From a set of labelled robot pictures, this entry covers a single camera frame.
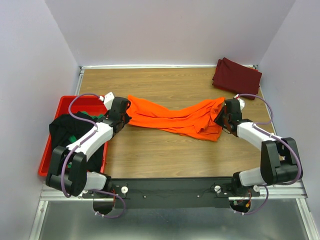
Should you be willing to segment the orange t shirt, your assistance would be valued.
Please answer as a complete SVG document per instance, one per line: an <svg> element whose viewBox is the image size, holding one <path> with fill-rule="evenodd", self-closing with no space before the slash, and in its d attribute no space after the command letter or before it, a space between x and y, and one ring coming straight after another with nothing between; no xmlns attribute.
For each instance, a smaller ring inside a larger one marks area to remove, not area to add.
<svg viewBox="0 0 320 240"><path fill-rule="evenodd" d="M127 114L132 126L159 129L198 140L216 142L222 127L214 122L225 103L224 97L205 99L195 105L170 110L149 100L128 96L131 102Z"/></svg>

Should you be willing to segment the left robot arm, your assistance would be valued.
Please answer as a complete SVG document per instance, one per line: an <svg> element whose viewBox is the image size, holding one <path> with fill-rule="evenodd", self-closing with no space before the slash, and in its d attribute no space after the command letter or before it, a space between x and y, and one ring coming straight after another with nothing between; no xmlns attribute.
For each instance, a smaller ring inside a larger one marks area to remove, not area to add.
<svg viewBox="0 0 320 240"><path fill-rule="evenodd" d="M97 191L107 194L111 191L111 177L88 170L88 161L106 142L119 133L131 120L127 110L131 102L124 97L114 96L112 92L99 96L106 113L97 121L78 117L69 107L69 115L77 120L90 123L92 128L83 136L67 146L53 149L45 184L62 191L64 196L77 197L83 191Z"/></svg>

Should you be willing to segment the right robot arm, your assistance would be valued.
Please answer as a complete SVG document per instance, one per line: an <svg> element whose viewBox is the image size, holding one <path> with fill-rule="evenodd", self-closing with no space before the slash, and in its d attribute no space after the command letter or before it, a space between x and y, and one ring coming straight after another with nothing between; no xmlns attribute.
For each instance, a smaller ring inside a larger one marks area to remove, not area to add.
<svg viewBox="0 0 320 240"><path fill-rule="evenodd" d="M296 141L270 133L249 119L244 119L245 103L239 97L227 99L214 122L230 134L260 150L260 166L240 171L231 178L235 194L253 186L291 185L303 176Z"/></svg>

